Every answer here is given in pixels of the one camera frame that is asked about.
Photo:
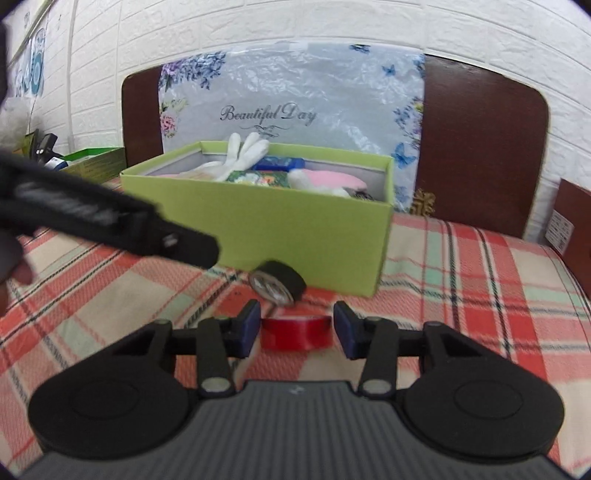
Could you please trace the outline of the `person's left hand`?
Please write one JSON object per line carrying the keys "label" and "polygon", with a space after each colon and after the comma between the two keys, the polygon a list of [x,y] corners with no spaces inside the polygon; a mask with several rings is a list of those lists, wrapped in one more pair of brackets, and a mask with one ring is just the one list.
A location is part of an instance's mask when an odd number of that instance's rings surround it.
{"label": "person's left hand", "polygon": [[24,258],[21,243],[10,233],[1,232],[1,299],[0,314],[7,312],[10,294],[8,282],[15,280],[24,285],[30,285],[34,280],[31,265]]}

